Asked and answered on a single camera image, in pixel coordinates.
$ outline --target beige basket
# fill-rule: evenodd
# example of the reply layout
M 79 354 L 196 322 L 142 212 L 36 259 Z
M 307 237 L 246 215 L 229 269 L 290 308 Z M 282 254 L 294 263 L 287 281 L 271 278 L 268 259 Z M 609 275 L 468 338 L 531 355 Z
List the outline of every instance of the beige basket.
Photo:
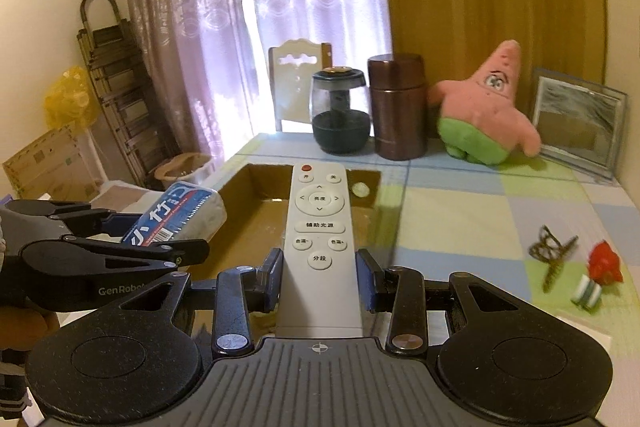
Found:
M 213 159 L 208 154 L 186 152 L 171 158 L 156 169 L 154 177 L 164 188 L 177 181 L 200 185 L 213 174 Z

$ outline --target table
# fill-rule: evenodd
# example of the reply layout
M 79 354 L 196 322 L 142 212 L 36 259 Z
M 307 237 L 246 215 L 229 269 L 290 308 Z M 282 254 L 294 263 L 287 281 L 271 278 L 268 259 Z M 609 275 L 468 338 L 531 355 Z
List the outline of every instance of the table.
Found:
M 497 168 L 470 164 L 447 155 L 439 140 L 430 140 L 422 158 L 392 162 L 377 156 L 371 142 L 359 154 L 333 156 L 310 134 L 277 133 L 256 136 L 206 185 L 222 187 L 248 163 L 300 160 L 382 173 L 377 204 L 399 214 L 398 223 L 385 223 L 378 238 L 394 247 L 391 264 L 418 269 L 432 280 L 468 271 L 550 314 L 612 336 L 614 379 L 598 418 L 607 427 L 640 425 L 640 301 L 634 285 L 640 285 L 640 212 L 617 182 L 517 154 Z M 579 237 L 548 294 L 542 292 L 547 265 L 527 253 L 542 225 L 561 241 Z M 602 305 L 588 313 L 570 296 L 586 273 L 591 249 L 603 239 L 623 259 L 625 283 L 606 289 Z

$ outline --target pink starfish plush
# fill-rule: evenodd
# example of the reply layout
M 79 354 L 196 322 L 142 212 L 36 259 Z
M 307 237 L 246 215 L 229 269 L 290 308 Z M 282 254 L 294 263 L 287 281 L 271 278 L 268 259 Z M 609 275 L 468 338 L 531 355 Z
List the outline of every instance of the pink starfish plush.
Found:
M 438 132 L 455 158 L 496 165 L 518 145 L 527 156 L 540 152 L 540 135 L 513 107 L 520 76 L 520 45 L 504 41 L 468 79 L 443 80 L 428 92 L 442 103 Z

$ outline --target brown thermos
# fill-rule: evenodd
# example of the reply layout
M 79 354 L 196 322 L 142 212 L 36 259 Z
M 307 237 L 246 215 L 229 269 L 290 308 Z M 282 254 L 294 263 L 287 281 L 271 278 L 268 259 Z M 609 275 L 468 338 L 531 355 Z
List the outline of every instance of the brown thermos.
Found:
M 427 149 L 427 94 L 422 57 L 377 55 L 369 59 L 371 118 L 376 153 L 410 160 Z

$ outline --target plush toy arm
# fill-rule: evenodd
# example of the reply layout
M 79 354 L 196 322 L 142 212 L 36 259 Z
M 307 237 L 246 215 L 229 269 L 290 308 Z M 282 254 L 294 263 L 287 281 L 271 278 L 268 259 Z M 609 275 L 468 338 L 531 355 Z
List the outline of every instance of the plush toy arm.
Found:
M 533 124 L 529 121 L 529 118 L 524 116 L 518 111 L 518 127 L 519 127 L 519 144 L 522 147 L 522 151 L 529 156 L 537 156 L 540 153 L 542 147 L 542 140 L 540 134 Z
M 455 91 L 460 84 L 456 80 L 441 80 L 435 86 L 430 87 L 427 92 L 427 103 L 429 106 L 438 105 L 450 92 Z

